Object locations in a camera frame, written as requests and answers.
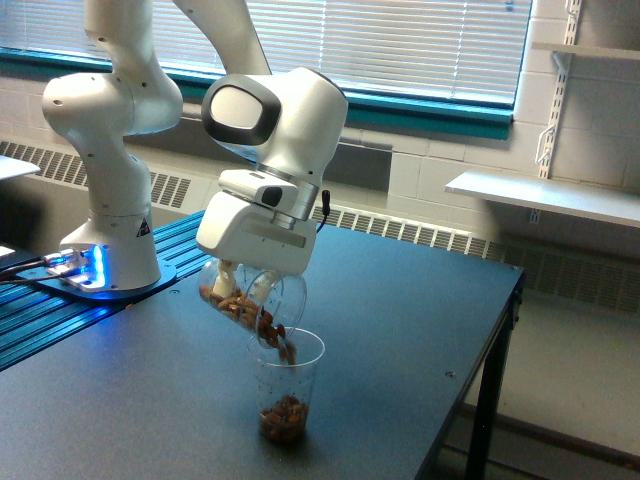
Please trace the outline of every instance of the floor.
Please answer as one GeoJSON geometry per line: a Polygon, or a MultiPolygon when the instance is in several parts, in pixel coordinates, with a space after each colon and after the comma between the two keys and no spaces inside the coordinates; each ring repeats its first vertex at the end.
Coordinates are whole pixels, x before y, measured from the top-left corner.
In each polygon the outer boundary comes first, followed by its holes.
{"type": "MultiPolygon", "coordinates": [[[[638,358],[640,318],[526,292],[499,412],[589,442],[597,454],[499,428],[487,479],[640,480],[638,358]],[[633,465],[625,468],[612,452],[633,465]]],[[[475,403],[477,390],[476,381],[467,403],[475,403]]],[[[463,478],[470,431],[469,415],[458,415],[429,478],[463,478]]]]}

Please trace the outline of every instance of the cable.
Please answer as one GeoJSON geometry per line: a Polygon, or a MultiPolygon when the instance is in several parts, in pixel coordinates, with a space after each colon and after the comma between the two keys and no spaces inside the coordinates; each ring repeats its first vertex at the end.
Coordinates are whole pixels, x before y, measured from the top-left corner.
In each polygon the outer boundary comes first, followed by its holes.
{"type": "Polygon", "coordinates": [[[74,268],[73,270],[69,270],[67,272],[64,273],[58,273],[56,275],[49,275],[47,277],[37,277],[37,278],[19,278],[16,280],[2,280],[0,281],[0,285],[9,285],[9,284],[15,284],[15,285],[22,285],[25,283],[33,283],[33,282],[42,282],[45,280],[55,280],[56,278],[65,278],[65,277],[72,277],[74,275],[78,275],[80,272],[82,271],[81,268],[74,268]]]}
{"type": "Polygon", "coordinates": [[[33,283],[33,282],[41,282],[44,280],[54,280],[56,278],[63,278],[69,276],[68,274],[58,274],[58,275],[49,275],[48,277],[38,277],[38,278],[25,278],[25,279],[17,279],[17,280],[2,280],[0,281],[0,285],[22,285],[24,283],[33,283]]]}
{"type": "Polygon", "coordinates": [[[316,229],[316,233],[320,233],[322,227],[327,223],[327,218],[331,215],[331,192],[329,190],[322,191],[322,221],[318,228],[316,229]]]}
{"type": "Polygon", "coordinates": [[[12,277],[16,273],[24,270],[30,270],[36,267],[42,267],[45,264],[44,260],[36,260],[34,262],[21,263],[20,265],[14,265],[13,267],[6,268],[0,272],[0,280],[5,277],[12,277]]]}

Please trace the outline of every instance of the shelf bracket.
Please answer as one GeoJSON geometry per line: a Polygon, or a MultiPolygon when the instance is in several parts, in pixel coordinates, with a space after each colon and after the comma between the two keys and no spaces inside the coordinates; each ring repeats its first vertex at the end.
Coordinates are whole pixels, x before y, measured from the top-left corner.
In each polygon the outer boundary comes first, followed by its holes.
{"type": "Polygon", "coordinates": [[[570,53],[565,52],[553,52],[552,58],[553,62],[556,64],[556,68],[558,69],[558,73],[560,75],[566,75],[569,73],[569,66],[571,65],[571,55],[570,53]]]}
{"type": "MultiPolygon", "coordinates": [[[[565,9],[567,11],[567,28],[564,35],[565,45],[575,45],[578,24],[580,20],[580,10],[583,0],[565,0],[565,9]]],[[[547,127],[540,133],[538,137],[538,147],[536,149],[535,162],[539,165],[538,178],[547,179],[551,172],[551,161],[555,151],[556,139],[558,138],[558,128],[560,126],[560,115],[564,105],[564,97],[567,87],[567,79],[571,70],[571,60],[573,55],[570,53],[553,52],[553,61],[558,68],[558,76],[556,78],[555,91],[551,102],[551,112],[549,113],[549,122],[547,127]]],[[[529,215],[529,222],[538,223],[540,221],[540,210],[532,209],[529,215]]]]}

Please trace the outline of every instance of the blue led light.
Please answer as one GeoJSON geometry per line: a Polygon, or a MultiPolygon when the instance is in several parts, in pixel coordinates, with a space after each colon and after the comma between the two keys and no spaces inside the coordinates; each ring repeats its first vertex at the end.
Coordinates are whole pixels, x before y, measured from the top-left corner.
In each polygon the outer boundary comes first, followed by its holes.
{"type": "Polygon", "coordinates": [[[91,266],[93,267],[92,270],[95,274],[95,280],[93,281],[93,284],[95,287],[104,287],[107,281],[104,268],[104,258],[100,245],[96,245],[93,247],[93,249],[91,250],[91,256],[93,257],[93,264],[91,266]]]}

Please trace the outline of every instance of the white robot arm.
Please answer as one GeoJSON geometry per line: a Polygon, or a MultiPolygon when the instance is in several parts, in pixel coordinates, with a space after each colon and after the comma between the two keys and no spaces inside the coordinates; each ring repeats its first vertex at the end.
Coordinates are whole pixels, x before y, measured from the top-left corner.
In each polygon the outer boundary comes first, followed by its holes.
{"type": "Polygon", "coordinates": [[[132,290],[160,278],[149,171],[123,143],[126,135],[171,128],[182,113],[180,90],[156,59],[151,25],[152,0],[85,0],[87,35],[110,55],[113,72],[54,79],[43,95],[45,118],[87,172],[89,219],[61,243],[93,255],[82,274],[66,279],[85,291],[132,290]]]}
{"type": "Polygon", "coordinates": [[[196,240],[225,265],[298,275],[315,243],[309,216],[344,126],[347,101],[312,70],[269,75],[244,0],[174,3],[212,41],[228,68],[204,98],[205,129],[255,163],[254,169],[222,173],[222,191],[207,207],[196,240]]]}

